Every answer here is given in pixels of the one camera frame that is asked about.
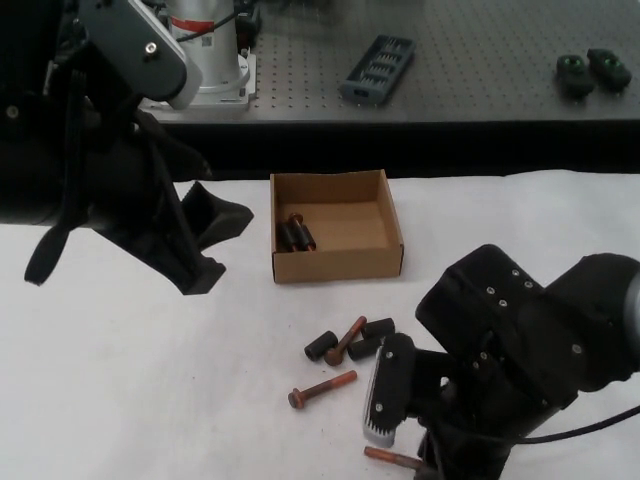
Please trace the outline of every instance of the white table surface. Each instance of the white table surface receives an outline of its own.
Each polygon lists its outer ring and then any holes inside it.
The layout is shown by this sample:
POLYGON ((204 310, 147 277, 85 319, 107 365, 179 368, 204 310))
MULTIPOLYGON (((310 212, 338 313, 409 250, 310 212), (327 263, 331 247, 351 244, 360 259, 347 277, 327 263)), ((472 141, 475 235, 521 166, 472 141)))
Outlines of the white table surface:
MULTIPOLYGON (((502 247, 543 285, 582 255, 640 258, 640 176, 538 172, 507 178, 392 180, 406 243, 391 280, 277 286, 268 182, 207 185, 255 219, 206 253, 228 271, 208 295, 183 297, 161 275, 91 231, 71 235, 48 282, 23 282, 43 228, 0 226, 0 479, 411 479, 362 455, 373 360, 336 369, 303 347, 359 316, 391 316, 438 349, 414 318, 451 263, 502 247), (359 379, 303 411, 287 402, 355 368, 359 379)), ((180 185, 186 192, 187 186, 180 185)), ((537 433, 640 403, 640 375, 581 395, 537 433)), ((413 455, 422 431, 398 430, 413 455)), ((505 480, 632 479, 640 418, 575 440, 516 447, 505 480)))

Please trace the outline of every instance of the rusty bolt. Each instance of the rusty bolt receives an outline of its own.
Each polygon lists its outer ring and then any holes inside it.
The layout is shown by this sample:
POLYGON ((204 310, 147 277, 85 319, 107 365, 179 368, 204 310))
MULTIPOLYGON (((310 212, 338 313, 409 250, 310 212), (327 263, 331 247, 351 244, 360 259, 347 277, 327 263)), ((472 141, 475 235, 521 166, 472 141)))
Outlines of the rusty bolt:
POLYGON ((406 457, 397 453, 381 450, 379 448, 364 447, 364 454, 369 458, 381 460, 386 463, 393 463, 401 467, 410 468, 412 470, 420 470, 424 467, 424 462, 418 458, 406 457))
POLYGON ((342 359, 344 358, 344 351, 347 349, 358 332, 362 330, 362 327, 364 327, 366 323, 366 317, 358 318, 358 320, 356 320, 356 323, 351 326, 346 335, 342 337, 340 343, 338 343, 335 348, 330 348, 327 353, 324 354, 324 361, 332 367, 340 365, 342 363, 342 359))
POLYGON ((307 400, 331 390, 335 390, 336 388, 344 387, 345 385, 353 382, 356 378, 358 378, 358 374, 355 370, 351 370, 350 372, 343 373, 336 378, 322 382, 315 387, 307 388, 302 392, 297 388, 294 388, 289 394, 289 404, 293 408, 302 409, 304 408, 307 400))

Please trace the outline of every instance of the open cardboard box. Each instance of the open cardboard box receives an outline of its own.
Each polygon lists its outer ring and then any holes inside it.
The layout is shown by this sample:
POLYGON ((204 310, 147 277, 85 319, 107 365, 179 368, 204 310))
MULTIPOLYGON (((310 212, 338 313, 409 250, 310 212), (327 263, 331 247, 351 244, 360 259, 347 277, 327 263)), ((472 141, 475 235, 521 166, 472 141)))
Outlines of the open cardboard box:
POLYGON ((271 255, 276 283, 397 277, 404 244, 383 170, 271 175, 271 255), (315 252, 288 252, 276 224, 300 213, 315 252))

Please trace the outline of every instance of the bolt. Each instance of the bolt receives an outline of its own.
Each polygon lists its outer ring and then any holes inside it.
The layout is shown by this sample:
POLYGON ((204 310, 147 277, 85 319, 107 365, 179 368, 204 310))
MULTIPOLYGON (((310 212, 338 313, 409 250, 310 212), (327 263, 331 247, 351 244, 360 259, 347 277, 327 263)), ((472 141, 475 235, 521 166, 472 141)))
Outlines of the bolt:
POLYGON ((335 348, 330 348, 327 353, 324 354, 324 361, 332 367, 340 365, 344 358, 344 351, 347 349, 347 346, 351 343, 351 340, 355 338, 358 332, 362 330, 362 327, 364 327, 366 323, 366 317, 358 318, 356 323, 354 323, 345 336, 342 337, 342 340, 340 340, 338 345, 335 348))
POLYGON ((289 394, 289 405, 298 410, 302 409, 304 408, 307 400, 331 390, 335 390, 336 388, 344 387, 345 385, 355 381, 356 378, 358 378, 358 374, 355 370, 351 370, 350 372, 343 373, 336 378, 319 383, 315 387, 307 388, 302 392, 297 388, 294 388, 289 394))
POLYGON ((420 470, 424 467, 424 462, 418 458, 406 457, 397 453, 392 453, 379 448, 364 447, 364 454, 374 460, 381 460, 386 463, 392 463, 401 467, 410 468, 412 470, 420 470))
POLYGON ((144 54, 147 58, 152 58, 158 53, 158 46, 154 42, 149 42, 144 47, 144 54))
POLYGON ((11 120, 15 120, 20 116, 20 110, 15 105, 9 105, 6 110, 6 114, 11 120))
MULTIPOLYGON (((303 217, 301 214, 299 213, 292 213, 291 215, 289 215, 289 223, 291 223, 291 225, 298 231, 298 232, 302 232, 302 221, 303 221, 303 217)), ((308 252, 313 252, 315 251, 316 247, 315 245, 307 245, 307 251, 308 252)))

